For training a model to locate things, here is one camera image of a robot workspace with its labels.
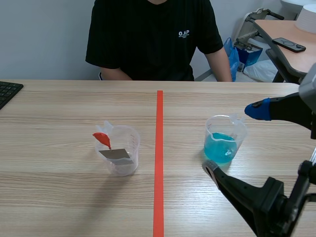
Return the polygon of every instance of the empty measuring cup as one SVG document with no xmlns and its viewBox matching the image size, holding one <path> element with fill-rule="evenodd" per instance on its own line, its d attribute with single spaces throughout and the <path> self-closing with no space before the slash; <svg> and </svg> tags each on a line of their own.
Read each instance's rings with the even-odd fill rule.
<svg viewBox="0 0 316 237">
<path fill-rule="evenodd" d="M 111 174 L 116 176 L 126 176 L 132 174 L 138 166 L 138 151 L 140 145 L 140 137 L 138 132 L 130 126 L 113 126 L 108 121 L 104 121 L 104 127 L 97 125 L 98 132 L 108 135 L 112 151 L 117 149 L 125 149 L 129 157 L 112 159 L 105 157 L 100 151 L 107 151 L 109 147 L 96 141 L 95 151 L 104 160 Z"/>
<path fill-rule="evenodd" d="M 237 119 L 237 115 L 211 117 L 206 122 L 204 152 L 217 163 L 228 163 L 235 157 L 246 136 L 244 120 Z"/>
</svg>

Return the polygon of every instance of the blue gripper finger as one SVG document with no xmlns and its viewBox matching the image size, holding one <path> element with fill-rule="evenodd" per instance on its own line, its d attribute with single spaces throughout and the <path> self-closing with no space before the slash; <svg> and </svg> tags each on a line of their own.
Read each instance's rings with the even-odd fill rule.
<svg viewBox="0 0 316 237">
<path fill-rule="evenodd" d="M 253 119 L 271 121 L 270 98 L 248 105 L 245 114 Z"/>
</svg>

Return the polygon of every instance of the blue liquid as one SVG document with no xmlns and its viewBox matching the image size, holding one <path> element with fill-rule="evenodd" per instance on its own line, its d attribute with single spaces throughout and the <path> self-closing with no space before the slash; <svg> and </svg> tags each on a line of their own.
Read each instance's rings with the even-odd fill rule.
<svg viewBox="0 0 316 237">
<path fill-rule="evenodd" d="M 234 139 L 223 133 L 213 133 L 215 139 L 225 139 L 234 141 Z M 228 163 L 232 161 L 237 153 L 236 142 L 214 141 L 209 135 L 204 144 L 206 156 L 217 163 Z"/>
</svg>

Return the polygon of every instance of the blue plastic bag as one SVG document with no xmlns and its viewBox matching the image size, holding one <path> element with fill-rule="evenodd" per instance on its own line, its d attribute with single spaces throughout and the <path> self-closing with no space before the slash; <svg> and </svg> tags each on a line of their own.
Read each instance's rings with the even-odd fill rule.
<svg viewBox="0 0 316 237">
<path fill-rule="evenodd" d="M 239 56 L 236 47 L 233 47 L 232 38 L 228 38 L 224 44 L 224 49 L 229 59 L 229 65 L 231 67 L 232 79 L 236 81 L 237 70 L 239 66 Z"/>
</svg>

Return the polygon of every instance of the desk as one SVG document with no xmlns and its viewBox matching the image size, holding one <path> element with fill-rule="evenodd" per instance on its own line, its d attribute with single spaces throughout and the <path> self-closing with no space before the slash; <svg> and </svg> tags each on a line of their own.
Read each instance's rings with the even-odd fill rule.
<svg viewBox="0 0 316 237">
<path fill-rule="evenodd" d="M 25 87 L 0 110 L 0 236 L 153 236 L 158 89 L 164 90 L 165 237 L 254 236 L 201 168 L 205 121 L 242 115 L 246 105 L 296 92 L 297 85 L 12 81 Z M 133 176 L 109 176 L 94 151 L 92 133 L 106 119 L 140 133 Z M 310 132 L 284 121 L 246 124 L 249 135 L 224 170 L 256 186 L 273 176 L 288 195 L 314 149 Z M 298 236 L 315 234 L 316 207 L 308 207 Z"/>
<path fill-rule="evenodd" d="M 316 63 L 316 34 L 299 30 L 295 21 L 256 20 L 254 26 L 291 75 L 303 78 Z M 304 45 L 306 51 L 294 53 L 272 42 L 280 37 Z"/>
</svg>

